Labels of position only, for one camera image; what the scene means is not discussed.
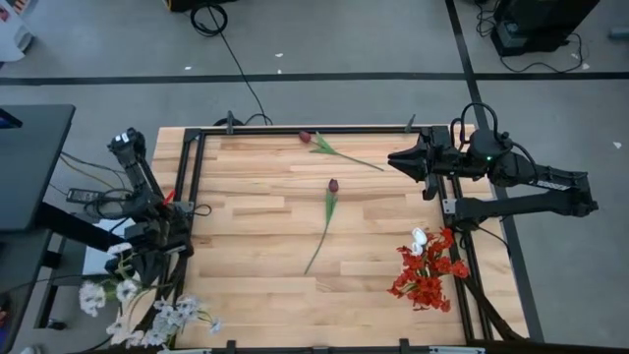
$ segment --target white flower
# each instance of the white flower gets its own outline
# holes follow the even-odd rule
[[[214,322],[212,322],[212,326],[209,328],[209,334],[214,335],[218,333],[222,326],[223,321],[221,321],[220,319],[214,319]]]
[[[113,324],[110,324],[109,327],[105,330],[107,334],[110,335],[118,335],[120,333],[124,333],[127,331],[127,326],[125,323],[117,321]]]
[[[127,337],[127,343],[126,343],[127,349],[129,349],[129,347],[139,346],[140,344],[142,344],[143,338],[144,338],[143,330],[136,330],[133,333],[129,334],[129,336]]]
[[[107,254],[118,255],[131,249],[133,249],[133,246],[131,246],[129,242],[123,242],[121,244],[109,247],[109,249],[107,250]]]
[[[153,327],[152,330],[158,331],[166,336],[175,334],[177,332],[177,327],[168,323],[167,318],[163,318],[160,316],[155,316],[153,319]]]
[[[161,300],[157,300],[153,303],[153,307],[155,308],[155,310],[161,310],[164,308],[164,306],[169,306],[169,305],[168,305],[168,301],[164,300],[163,297],[161,298]]]
[[[116,286],[116,297],[120,302],[133,299],[138,294],[138,286],[133,280],[127,279]]]
[[[175,309],[170,305],[166,305],[159,310],[159,314],[157,315],[161,318],[168,319],[173,312],[175,312]]]
[[[162,345],[166,339],[167,335],[164,333],[150,329],[144,336],[142,344],[144,345],[144,348],[149,345]]]
[[[187,320],[188,320],[188,316],[186,314],[181,313],[179,311],[174,311],[168,318],[168,323],[170,325],[183,326],[186,324]]]
[[[177,299],[177,312],[182,313],[186,318],[196,317],[199,306],[200,301],[196,296],[183,295]]]
[[[415,242],[420,246],[425,245],[429,241],[429,238],[426,236],[424,230],[419,227],[413,229],[413,238],[415,239]]]
[[[96,308],[105,306],[105,289],[91,281],[86,281],[79,289],[79,303],[81,310],[92,317],[98,316]]]

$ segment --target black table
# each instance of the black table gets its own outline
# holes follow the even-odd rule
[[[42,201],[66,141],[73,105],[6,105],[24,124],[0,129],[0,293],[8,295],[10,319],[0,352],[11,349],[42,266],[55,268],[59,254],[48,251],[52,233],[101,251],[124,240]],[[37,324],[47,322],[56,287],[49,285]]]

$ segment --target red flower cluster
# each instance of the red flower cluster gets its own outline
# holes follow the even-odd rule
[[[433,307],[448,312],[450,300],[443,295],[439,278],[446,274],[464,278],[469,271],[462,261],[453,264],[442,255],[454,243],[452,230],[442,229],[438,235],[427,233],[427,236],[426,251],[420,255],[414,255],[406,246],[397,249],[402,254],[402,265],[405,268],[387,291],[398,298],[406,295],[413,300],[414,307],[419,306],[415,311]]]

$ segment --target white orchid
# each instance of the white orchid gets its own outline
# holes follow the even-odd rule
[[[164,300],[164,298],[162,297],[161,300],[157,300],[153,303],[153,307],[155,308],[155,310],[161,310],[164,308],[164,306],[170,306],[168,304],[168,301]]]
[[[116,286],[116,297],[118,301],[126,302],[136,297],[138,290],[136,283],[131,279],[127,279]]]
[[[129,349],[129,347],[132,347],[132,346],[141,345],[143,338],[144,338],[143,330],[136,330],[133,333],[129,334],[129,336],[127,337],[127,343],[126,343],[127,349]]]
[[[175,309],[173,309],[172,306],[166,305],[166,306],[163,306],[161,310],[159,310],[159,314],[157,315],[161,318],[168,319],[174,312],[175,312]]]
[[[195,318],[199,310],[200,301],[196,296],[183,295],[177,299],[176,310],[183,314],[186,319]]]
[[[127,326],[124,322],[117,321],[113,324],[110,324],[105,331],[107,332],[107,334],[110,335],[118,335],[121,333],[125,333],[127,331]]]
[[[181,313],[179,311],[174,311],[170,317],[167,319],[168,323],[170,325],[175,325],[177,327],[181,327],[184,326],[186,324],[186,321],[188,320],[188,316],[184,313]]]
[[[105,296],[105,289],[102,285],[94,284],[91,281],[84,282],[79,289],[81,310],[92,317],[98,316],[96,309],[105,307]]]
[[[149,345],[162,345],[168,336],[160,331],[150,329],[142,340],[142,345],[146,348]]]
[[[214,319],[212,326],[209,328],[209,334],[214,335],[220,331],[223,327],[223,321],[221,319]]]
[[[118,245],[113,245],[111,247],[109,247],[109,249],[107,250],[107,254],[109,255],[118,255],[121,254],[125,251],[129,251],[132,250],[133,246],[131,246],[131,244],[129,242],[123,242],[121,244]]]

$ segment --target red clip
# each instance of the red clip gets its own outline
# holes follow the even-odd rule
[[[164,200],[163,204],[166,206],[170,203],[170,201],[173,200],[173,197],[175,197],[175,190],[170,191],[170,193],[168,194],[168,196],[166,196],[166,199]]]

